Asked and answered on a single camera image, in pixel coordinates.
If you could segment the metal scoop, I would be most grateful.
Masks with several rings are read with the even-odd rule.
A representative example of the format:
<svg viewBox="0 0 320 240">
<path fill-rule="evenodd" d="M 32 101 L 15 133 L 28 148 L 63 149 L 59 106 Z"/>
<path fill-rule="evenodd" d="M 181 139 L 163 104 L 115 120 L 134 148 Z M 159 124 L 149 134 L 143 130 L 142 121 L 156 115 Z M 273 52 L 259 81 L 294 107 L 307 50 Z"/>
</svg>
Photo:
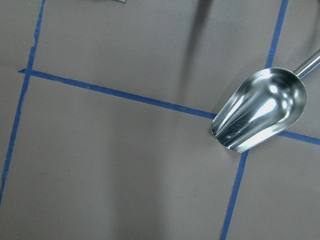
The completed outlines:
<svg viewBox="0 0 320 240">
<path fill-rule="evenodd" d="M 269 67 L 252 74 L 212 120 L 213 137 L 243 153 L 295 124 L 307 103 L 302 80 L 319 64 L 316 51 L 294 71 Z"/>
</svg>

